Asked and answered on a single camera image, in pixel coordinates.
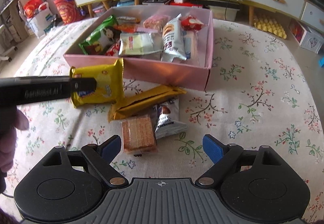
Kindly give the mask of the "person's left hand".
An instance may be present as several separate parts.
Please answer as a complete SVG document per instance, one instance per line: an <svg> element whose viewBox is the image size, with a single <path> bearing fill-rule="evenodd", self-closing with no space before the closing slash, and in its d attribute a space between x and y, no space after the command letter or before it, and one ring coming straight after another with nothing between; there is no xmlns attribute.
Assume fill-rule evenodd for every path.
<svg viewBox="0 0 324 224"><path fill-rule="evenodd" d="M27 117L16 106L1 109L1 172L13 166L16 150L16 131L29 128Z"/></svg>

